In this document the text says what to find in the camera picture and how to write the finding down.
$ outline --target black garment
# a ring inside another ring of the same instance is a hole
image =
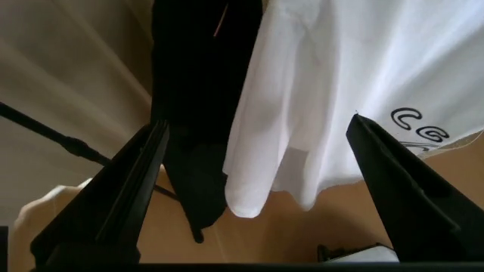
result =
[[[169,121],[163,164],[192,230],[226,207],[222,165],[261,17],[260,0],[153,6],[151,118]]]

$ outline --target curtain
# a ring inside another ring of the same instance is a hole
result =
[[[149,120],[152,0],[3,0],[0,101],[112,157]],[[0,225],[100,165],[0,118]]]

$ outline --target clothing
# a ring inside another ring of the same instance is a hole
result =
[[[163,160],[192,230],[224,212],[222,165],[262,18],[260,1],[155,1],[151,118],[167,119]]]
[[[361,179],[355,113],[419,154],[484,125],[484,2],[269,2],[231,128],[230,209],[257,216],[270,190],[310,209]]]

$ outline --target brown floor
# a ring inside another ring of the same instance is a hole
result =
[[[440,175],[484,208],[484,138],[426,159]],[[158,184],[169,187],[166,175]],[[316,246],[358,248],[390,245],[365,183],[323,191],[303,212],[288,193],[272,193],[262,214],[237,218],[225,211],[196,244],[179,203],[155,193],[138,247],[141,262],[316,261]]]

